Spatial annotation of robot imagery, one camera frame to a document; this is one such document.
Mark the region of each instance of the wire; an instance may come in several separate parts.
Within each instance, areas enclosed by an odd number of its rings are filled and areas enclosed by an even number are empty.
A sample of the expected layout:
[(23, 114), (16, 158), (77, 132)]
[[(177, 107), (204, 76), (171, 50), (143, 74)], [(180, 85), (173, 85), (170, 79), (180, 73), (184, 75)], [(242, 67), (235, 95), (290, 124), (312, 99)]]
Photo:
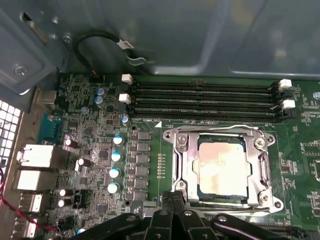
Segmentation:
[(12, 206), (10, 203), (8, 203), (5, 198), (4, 198), (4, 189), (5, 189), (5, 184), (6, 184), (6, 179), (5, 179), (5, 174), (4, 171), (0, 168), (0, 202), (7, 206), (10, 210), (16, 212), (21, 218), (26, 219), (28, 222), (34, 224), (37, 228), (39, 229), (45, 229), (49, 231), (56, 232), (57, 229), (51, 226), (41, 226), (39, 223), (37, 223), (35, 220), (32, 218), (28, 217), (25, 215), (22, 211), (20, 211), (16, 206)]
[[(110, 32), (107, 32), (107, 31), (92, 31), (92, 32), (88, 32), (88, 33), (85, 33), (83, 35), (80, 35), (77, 39), (75, 39), (73, 41), (73, 44), (72, 44), (72, 49), (73, 49), (73, 52), (76, 56), (76, 58), (79, 60), (80, 63), (82, 63), (83, 66), (85, 66), (88, 70), (90, 70), (94, 75), (98, 75), (98, 72), (97, 70), (95, 70), (91, 64), (89, 63), (89, 61), (80, 53), (79, 51), (79, 44), (85, 40), (85, 39), (88, 39), (88, 38), (92, 38), (92, 37), (101, 37), (101, 38), (105, 38), (105, 39), (109, 39), (113, 42), (115, 42), (116, 44), (119, 43), (121, 41), (121, 39), (115, 35), (113, 35), (112, 33)], [(127, 57), (129, 59), (137, 59), (137, 55), (134, 53), (134, 51), (131, 49), (131, 48), (127, 48), (127, 49), (124, 49), (123, 50), (126, 54), (127, 54)], [(137, 66), (136, 68), (141, 74), (148, 74), (148, 71), (141, 68), (141, 66)]]

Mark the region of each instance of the black cable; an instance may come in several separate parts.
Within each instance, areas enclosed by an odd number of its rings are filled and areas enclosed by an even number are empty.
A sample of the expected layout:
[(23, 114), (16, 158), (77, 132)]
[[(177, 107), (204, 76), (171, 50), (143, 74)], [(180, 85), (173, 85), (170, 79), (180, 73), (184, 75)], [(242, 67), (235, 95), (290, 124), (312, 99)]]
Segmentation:
[[(76, 58), (79, 60), (80, 63), (83, 64), (83, 66), (85, 66), (88, 70), (90, 70), (90, 72), (93, 72), (93, 74), (97, 75), (96, 70), (90, 65), (88, 60), (79, 51), (79, 44), (83, 40), (92, 38), (92, 37), (101, 37), (101, 38), (109, 39), (115, 42), (116, 44), (120, 42), (120, 38), (107, 31), (92, 31), (92, 32), (88, 32), (80, 35), (77, 39), (73, 41), (72, 49), (74, 51)], [(129, 58), (132, 58), (132, 59), (138, 58), (137, 55), (134, 53), (134, 51), (130, 48), (124, 49), (123, 51), (127, 54)], [(148, 71), (143, 69), (143, 67), (141, 66), (137, 66), (136, 69), (141, 74), (148, 74)]]

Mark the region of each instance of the blue capacitor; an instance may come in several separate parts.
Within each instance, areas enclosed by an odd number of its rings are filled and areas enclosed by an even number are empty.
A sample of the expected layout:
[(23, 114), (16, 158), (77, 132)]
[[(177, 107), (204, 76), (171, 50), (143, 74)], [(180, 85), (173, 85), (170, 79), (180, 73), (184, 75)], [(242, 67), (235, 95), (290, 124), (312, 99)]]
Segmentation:
[(96, 96), (94, 98), (94, 103), (99, 107), (102, 108), (105, 105), (104, 99), (102, 96)]
[(105, 97), (106, 96), (106, 92), (105, 90), (102, 88), (102, 87), (97, 87), (95, 89), (95, 93), (98, 95), (98, 96), (101, 96), (101, 97)]

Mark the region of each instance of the electrolytic capacitor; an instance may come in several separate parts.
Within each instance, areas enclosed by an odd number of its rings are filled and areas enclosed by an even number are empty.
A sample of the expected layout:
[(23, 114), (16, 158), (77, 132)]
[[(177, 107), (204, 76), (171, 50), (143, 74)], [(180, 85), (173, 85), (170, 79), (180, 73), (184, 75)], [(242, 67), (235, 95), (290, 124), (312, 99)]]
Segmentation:
[(78, 142), (72, 140), (72, 139), (67, 139), (64, 141), (64, 144), (70, 148), (76, 149), (79, 147)]
[(89, 167), (91, 165), (91, 161), (85, 158), (79, 158), (78, 160), (78, 164), (80, 166), (85, 166), (85, 167)]
[(112, 161), (114, 161), (114, 162), (119, 162), (119, 161), (121, 161), (121, 159), (122, 159), (121, 153), (115, 151), (115, 152), (113, 152), (113, 153), (111, 154), (111, 160), (112, 160)]
[(72, 200), (70, 198), (61, 199), (61, 200), (58, 201), (58, 206), (60, 208), (71, 206), (71, 205), (72, 205)]
[(98, 108), (102, 108), (105, 105), (104, 99), (102, 98), (102, 96), (96, 96), (94, 98), (94, 103), (96, 104), (96, 106)]
[(60, 197), (70, 197), (74, 194), (74, 191), (72, 189), (61, 189), (59, 191)]
[(124, 126), (127, 126), (129, 124), (129, 116), (127, 114), (122, 115), (121, 117), (121, 123)]
[(124, 142), (125, 142), (124, 138), (123, 138), (122, 136), (120, 136), (120, 135), (115, 135), (115, 136), (113, 137), (113, 143), (114, 143), (115, 145), (121, 145), (121, 144), (123, 144)]
[(121, 170), (116, 167), (111, 168), (109, 171), (109, 176), (112, 179), (116, 179), (116, 178), (120, 177), (120, 175), (121, 175)]
[(106, 91), (102, 87), (97, 87), (95, 93), (103, 98), (106, 96)]
[(81, 113), (83, 114), (83, 115), (87, 115), (88, 113), (89, 113), (89, 108), (87, 107), (87, 106), (84, 106), (84, 107), (82, 107), (81, 108)]
[(60, 234), (56, 234), (52, 237), (50, 237), (48, 240), (62, 240), (63, 237)]
[(83, 233), (83, 232), (86, 231), (86, 230), (87, 230), (86, 227), (82, 227), (82, 228), (80, 228), (78, 231), (76, 231), (76, 234)]
[(107, 190), (110, 194), (115, 194), (120, 189), (120, 185), (116, 182), (110, 183), (107, 187)]

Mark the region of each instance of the connector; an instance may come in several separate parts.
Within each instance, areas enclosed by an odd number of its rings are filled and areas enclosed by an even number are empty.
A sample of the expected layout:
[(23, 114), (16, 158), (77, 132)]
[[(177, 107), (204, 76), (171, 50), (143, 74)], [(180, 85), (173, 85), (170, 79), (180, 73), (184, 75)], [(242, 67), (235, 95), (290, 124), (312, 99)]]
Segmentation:
[(38, 170), (18, 171), (16, 188), (26, 191), (48, 191), (55, 189), (58, 180), (56, 172)]
[(19, 202), (19, 210), (27, 213), (39, 213), (48, 210), (51, 194), (22, 193)]
[[(32, 217), (36, 223), (42, 222), (41, 217)], [(39, 229), (35, 224), (27, 221), (25, 218), (17, 217), (15, 219), (12, 231), (12, 239), (33, 239), (44, 234), (43, 229)]]
[(292, 87), (292, 82), (290, 79), (282, 79), (278, 83), (279, 90), (288, 89)]
[(132, 78), (132, 76), (130, 74), (122, 74), (121, 81), (126, 84), (131, 85), (133, 83), (134, 79)]
[(119, 102), (125, 103), (125, 104), (130, 104), (131, 103), (131, 98), (128, 93), (120, 93), (119, 94)]
[(292, 99), (283, 100), (280, 105), (282, 110), (294, 109), (296, 107), (295, 100), (292, 100)]
[(24, 167), (64, 169), (68, 157), (68, 151), (53, 145), (27, 144), (19, 152), (19, 161)]

